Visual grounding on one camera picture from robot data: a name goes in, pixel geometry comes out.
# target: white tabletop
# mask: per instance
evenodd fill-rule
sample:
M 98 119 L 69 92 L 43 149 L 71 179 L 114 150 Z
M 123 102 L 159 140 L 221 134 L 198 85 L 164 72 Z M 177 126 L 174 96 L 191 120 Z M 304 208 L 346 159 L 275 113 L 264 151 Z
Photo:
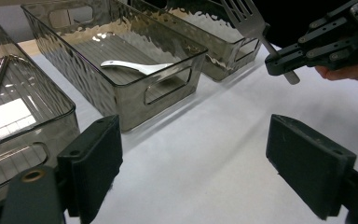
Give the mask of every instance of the white tabletop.
M 343 224 L 347 210 L 317 218 L 266 158 L 271 114 L 298 119 L 358 156 L 358 81 L 328 81 L 313 68 L 301 82 L 254 66 L 197 91 L 129 133 L 123 164 L 93 223 Z M 75 101 L 81 131 L 101 118 L 41 55 L 33 56 Z M 358 171 L 358 158 L 355 164 Z M 79 223 L 78 218 L 67 218 Z

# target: white spoon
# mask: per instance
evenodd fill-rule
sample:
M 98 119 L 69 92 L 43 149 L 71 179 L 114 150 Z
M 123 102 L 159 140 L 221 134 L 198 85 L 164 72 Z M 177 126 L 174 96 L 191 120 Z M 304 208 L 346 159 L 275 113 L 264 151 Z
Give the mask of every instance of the white spoon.
M 105 61 L 101 63 L 101 67 L 113 67 L 113 66 L 121 66 L 121 67 L 128 67 L 135 70 L 138 70 L 139 72 L 150 75 L 154 72 L 157 72 L 160 69 L 163 69 L 165 67 L 168 67 L 172 65 L 172 63 L 161 63 L 161 64 L 153 64 L 153 65 L 146 65 L 146 64 L 140 64 L 140 63 L 128 63 L 123 61 Z

